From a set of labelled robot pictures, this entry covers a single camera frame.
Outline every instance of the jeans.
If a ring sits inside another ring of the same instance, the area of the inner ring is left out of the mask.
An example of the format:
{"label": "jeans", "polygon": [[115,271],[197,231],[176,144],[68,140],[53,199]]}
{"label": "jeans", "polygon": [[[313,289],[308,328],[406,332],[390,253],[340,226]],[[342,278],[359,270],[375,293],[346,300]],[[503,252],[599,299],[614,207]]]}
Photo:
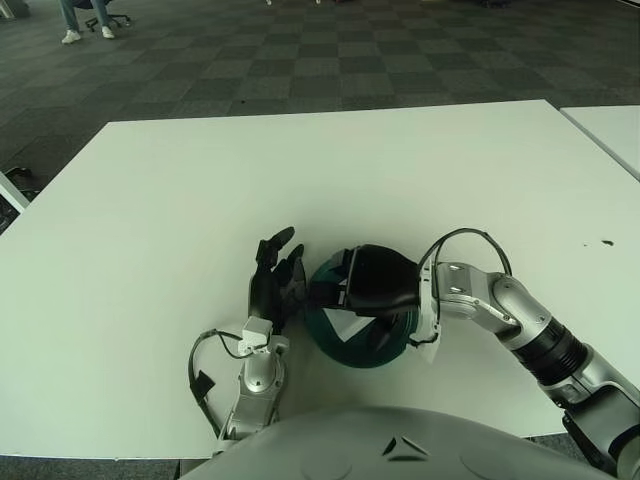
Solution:
{"label": "jeans", "polygon": [[[103,27],[109,26],[109,14],[107,13],[107,7],[104,6],[104,0],[91,0],[91,5],[96,12],[96,18]],[[79,32],[78,19],[76,12],[73,9],[73,0],[60,0],[60,8],[62,9],[62,16],[64,21],[67,22],[67,29]]]}

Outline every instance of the silver robot arm segment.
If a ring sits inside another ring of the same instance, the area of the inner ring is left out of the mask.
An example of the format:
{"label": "silver robot arm segment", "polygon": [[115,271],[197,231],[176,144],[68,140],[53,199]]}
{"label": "silver robot arm segment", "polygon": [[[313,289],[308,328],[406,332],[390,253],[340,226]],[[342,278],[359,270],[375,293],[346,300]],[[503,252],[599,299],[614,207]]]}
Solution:
{"label": "silver robot arm segment", "polygon": [[515,278],[458,262],[437,268],[441,311],[496,335],[564,409],[565,428],[593,466],[640,480],[640,391]]}

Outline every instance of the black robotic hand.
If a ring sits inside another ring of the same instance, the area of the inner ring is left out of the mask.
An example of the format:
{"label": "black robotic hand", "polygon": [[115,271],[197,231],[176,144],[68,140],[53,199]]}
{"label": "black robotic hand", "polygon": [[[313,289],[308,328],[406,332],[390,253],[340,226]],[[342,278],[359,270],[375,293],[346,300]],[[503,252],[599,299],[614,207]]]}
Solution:
{"label": "black robotic hand", "polygon": [[306,275],[302,265],[304,246],[296,246],[278,263],[278,253],[293,238],[288,227],[269,240],[261,240],[256,254],[256,273],[249,286],[249,315],[270,320],[278,335],[287,319],[295,315],[306,298]]}

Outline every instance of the black logo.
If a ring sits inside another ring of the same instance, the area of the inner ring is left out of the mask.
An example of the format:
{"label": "black logo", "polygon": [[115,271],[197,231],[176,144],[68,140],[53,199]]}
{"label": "black logo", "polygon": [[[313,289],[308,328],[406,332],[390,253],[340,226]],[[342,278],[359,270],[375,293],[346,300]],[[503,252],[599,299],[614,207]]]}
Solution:
{"label": "black logo", "polygon": [[407,437],[400,437],[400,440],[393,437],[382,456],[389,462],[426,462],[430,454]]}

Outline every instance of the white sneaker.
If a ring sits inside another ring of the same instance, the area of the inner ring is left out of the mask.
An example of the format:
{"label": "white sneaker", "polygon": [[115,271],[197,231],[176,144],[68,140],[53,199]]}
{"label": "white sneaker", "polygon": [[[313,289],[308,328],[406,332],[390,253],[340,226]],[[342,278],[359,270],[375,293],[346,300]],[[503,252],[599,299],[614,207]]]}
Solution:
{"label": "white sneaker", "polygon": [[104,38],[108,38],[109,40],[116,38],[109,27],[102,27],[102,36]]}
{"label": "white sneaker", "polygon": [[62,39],[62,43],[64,45],[69,45],[70,43],[77,42],[78,40],[82,40],[82,35],[75,30],[67,30],[67,34]]}

